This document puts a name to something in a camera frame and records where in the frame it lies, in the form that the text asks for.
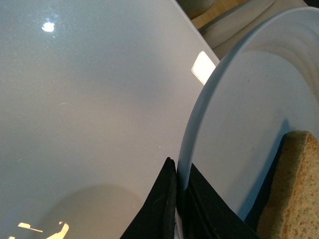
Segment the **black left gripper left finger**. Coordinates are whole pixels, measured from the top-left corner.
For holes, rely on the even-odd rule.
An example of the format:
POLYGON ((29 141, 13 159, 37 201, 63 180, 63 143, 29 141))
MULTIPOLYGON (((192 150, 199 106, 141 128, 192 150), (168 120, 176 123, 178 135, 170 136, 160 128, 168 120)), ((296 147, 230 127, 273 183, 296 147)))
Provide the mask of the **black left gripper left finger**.
POLYGON ((173 239, 177 175, 175 162, 167 158, 143 206, 122 239, 173 239))

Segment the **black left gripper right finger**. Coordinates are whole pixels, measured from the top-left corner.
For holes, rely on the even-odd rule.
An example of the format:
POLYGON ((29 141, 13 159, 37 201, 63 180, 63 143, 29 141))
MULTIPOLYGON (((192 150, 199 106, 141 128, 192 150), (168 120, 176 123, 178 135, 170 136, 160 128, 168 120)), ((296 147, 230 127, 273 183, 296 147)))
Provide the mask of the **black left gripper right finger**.
POLYGON ((257 239, 257 234, 224 202, 195 165, 183 193, 181 217, 186 239, 257 239))

